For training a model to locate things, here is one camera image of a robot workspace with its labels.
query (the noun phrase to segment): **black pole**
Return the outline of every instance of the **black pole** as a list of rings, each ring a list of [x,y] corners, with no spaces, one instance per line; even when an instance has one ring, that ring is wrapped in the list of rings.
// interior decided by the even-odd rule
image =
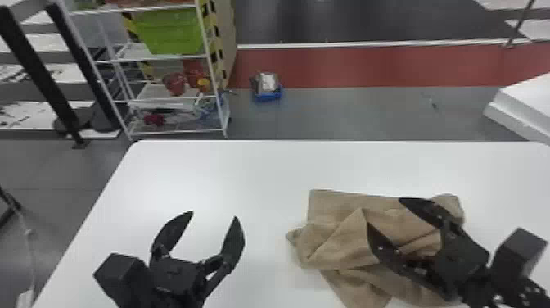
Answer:
[[[9,193],[2,189],[0,186],[0,199],[2,199],[7,204],[7,209],[0,216],[0,227],[3,227],[4,224],[15,214],[13,207],[17,210],[21,209],[21,204]]]
[[[65,40],[65,44],[69,48],[69,51],[73,55],[73,58],[76,60],[76,64],[79,65],[79,68],[82,71],[84,78],[86,79],[86,81],[88,81],[88,84],[92,89],[93,95],[96,97],[96,102],[103,110],[105,117],[109,120],[112,126],[112,130],[119,129],[120,123],[116,117],[115,112],[113,111],[113,108],[109,103],[109,98],[105,94],[105,91],[103,91],[103,88],[101,88],[99,80],[97,80],[97,76],[93,72],[92,64],[88,60],[88,57],[86,57],[86,53],[83,50],[84,47],[78,44],[78,42],[74,38],[73,32],[67,25],[67,21],[65,20],[65,16],[59,8],[59,5],[57,3],[47,5],[46,12],[56,24],[56,27],[61,34],[61,37],[63,37],[63,39]]]
[[[56,112],[69,134],[73,136],[76,147],[85,147],[87,143],[78,131],[79,118],[30,45],[17,20],[11,14],[10,8],[6,6],[0,6],[0,35]]]
[[[525,19],[527,18],[527,15],[529,15],[529,12],[531,11],[531,8],[533,7],[534,1],[535,0],[529,0],[529,2],[527,3],[527,6],[521,12],[521,17],[517,21],[517,25],[516,25],[516,27],[514,28],[514,30],[512,32],[512,36],[504,44],[504,47],[511,48],[513,46],[514,39],[516,39],[520,35],[520,28],[523,25],[523,22],[525,21]]]

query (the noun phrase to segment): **gray floor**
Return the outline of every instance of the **gray floor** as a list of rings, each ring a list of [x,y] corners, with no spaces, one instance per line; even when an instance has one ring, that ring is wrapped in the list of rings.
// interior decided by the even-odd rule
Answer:
[[[232,99],[231,139],[522,140],[481,112],[496,88],[338,88],[286,90],[280,102]],[[124,138],[82,151],[62,140],[0,140],[0,184],[25,207],[47,281],[128,148]],[[29,284],[16,220],[0,230],[0,302],[15,306]]]

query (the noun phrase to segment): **black stanchion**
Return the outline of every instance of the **black stanchion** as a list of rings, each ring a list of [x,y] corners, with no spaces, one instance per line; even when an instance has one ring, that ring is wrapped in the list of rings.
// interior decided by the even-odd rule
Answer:
[[[116,114],[113,111],[112,106],[110,105],[109,98],[105,94],[105,91],[101,88],[101,85],[97,80],[97,76],[93,72],[92,63],[90,63],[86,57],[85,51],[83,50],[85,46],[80,46],[76,41],[74,34],[67,25],[65,16],[57,3],[47,5],[46,12],[56,24],[57,30],[61,34],[61,37],[65,40],[65,44],[69,48],[70,53],[73,55],[76,64],[79,66],[84,78],[88,81],[88,84],[92,89],[93,95],[96,97],[96,104],[98,104],[101,111],[103,111],[103,116],[99,116],[96,112],[92,119],[92,127],[95,130],[102,132],[119,129],[120,123],[116,118]]]
[[[82,110],[78,114],[73,111],[65,95],[57,87],[56,82],[46,70],[46,66],[44,66],[38,54],[30,45],[29,40],[25,37],[17,20],[11,14],[10,8],[6,6],[0,6],[0,35],[19,63],[25,68],[40,93],[56,112],[58,122],[73,137],[76,142],[74,148],[86,147],[89,141],[82,139],[79,130],[89,125],[93,112],[89,108],[85,108],[86,110]]]
[[[7,205],[7,209],[0,216],[0,228],[1,228],[15,214],[12,206],[19,211],[21,209],[21,204],[9,192],[6,192],[5,190],[3,190],[2,186],[0,186],[0,199],[2,199]]]

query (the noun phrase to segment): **green basket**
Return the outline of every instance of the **green basket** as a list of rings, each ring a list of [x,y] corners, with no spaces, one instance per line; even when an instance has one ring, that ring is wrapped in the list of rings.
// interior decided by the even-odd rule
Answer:
[[[153,54],[195,54],[201,50],[201,26],[194,8],[146,11],[134,24],[139,39]]]

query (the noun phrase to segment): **cable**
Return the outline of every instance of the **cable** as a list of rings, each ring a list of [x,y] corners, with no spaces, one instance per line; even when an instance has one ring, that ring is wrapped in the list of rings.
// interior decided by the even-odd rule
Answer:
[[[33,232],[32,229],[29,229],[25,221],[25,217],[21,213],[20,209],[15,205],[15,200],[10,193],[5,194],[7,199],[7,205],[10,207],[14,213],[16,213],[20,226],[23,229],[23,237],[25,238],[25,245],[27,246],[27,252],[29,253],[29,263],[30,263],[30,304],[32,305],[34,301],[34,294],[36,294],[36,254],[34,253],[33,246],[30,243],[30,236]]]

